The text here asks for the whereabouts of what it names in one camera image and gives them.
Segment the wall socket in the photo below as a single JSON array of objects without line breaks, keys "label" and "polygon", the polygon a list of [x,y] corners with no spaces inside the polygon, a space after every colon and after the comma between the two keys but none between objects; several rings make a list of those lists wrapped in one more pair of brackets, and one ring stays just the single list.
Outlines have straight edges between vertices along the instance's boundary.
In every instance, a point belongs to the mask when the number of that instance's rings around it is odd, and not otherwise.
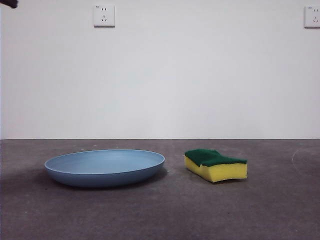
[{"label": "wall socket", "polygon": [[304,27],[320,29],[320,5],[304,7]]},{"label": "wall socket", "polygon": [[93,25],[95,27],[115,26],[115,5],[104,4],[93,7]]}]

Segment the dark object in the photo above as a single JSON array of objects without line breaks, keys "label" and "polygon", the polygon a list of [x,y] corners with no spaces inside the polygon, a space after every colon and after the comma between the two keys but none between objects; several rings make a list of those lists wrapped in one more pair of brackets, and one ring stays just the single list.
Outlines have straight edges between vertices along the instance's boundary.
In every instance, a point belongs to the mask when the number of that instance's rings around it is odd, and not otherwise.
[{"label": "dark object", "polygon": [[194,149],[184,153],[198,167],[200,165],[211,167],[219,164],[247,164],[247,160],[222,156],[216,150]]},{"label": "dark object", "polygon": [[16,9],[18,7],[17,0],[0,0],[0,3],[11,7],[12,9]]}]

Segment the sponge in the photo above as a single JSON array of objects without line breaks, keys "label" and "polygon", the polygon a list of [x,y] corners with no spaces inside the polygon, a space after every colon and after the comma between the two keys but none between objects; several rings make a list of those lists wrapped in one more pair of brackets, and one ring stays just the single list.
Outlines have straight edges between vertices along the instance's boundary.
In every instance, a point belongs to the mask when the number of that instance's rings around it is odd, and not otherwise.
[{"label": "sponge", "polygon": [[216,150],[194,149],[184,153],[187,169],[210,182],[246,179],[247,160],[221,155]]}]

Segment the yellow foam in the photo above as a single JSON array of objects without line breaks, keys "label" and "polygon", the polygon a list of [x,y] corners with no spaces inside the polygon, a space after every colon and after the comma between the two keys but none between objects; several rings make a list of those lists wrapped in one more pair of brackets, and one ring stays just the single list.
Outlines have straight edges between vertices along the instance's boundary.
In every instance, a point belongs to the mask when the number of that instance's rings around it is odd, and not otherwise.
[{"label": "yellow foam", "polygon": [[218,164],[213,166],[204,166],[201,164],[197,166],[187,156],[184,156],[184,163],[186,168],[191,172],[213,183],[227,179],[247,178],[247,164],[243,163]]}]

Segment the white wall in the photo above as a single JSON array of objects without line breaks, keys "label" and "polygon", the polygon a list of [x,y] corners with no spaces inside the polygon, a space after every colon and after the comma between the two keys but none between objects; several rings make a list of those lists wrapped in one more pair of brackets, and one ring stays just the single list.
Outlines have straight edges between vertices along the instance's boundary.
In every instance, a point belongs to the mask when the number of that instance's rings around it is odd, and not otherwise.
[{"label": "white wall", "polygon": [[1,6],[1,138],[320,138],[316,0]]}]

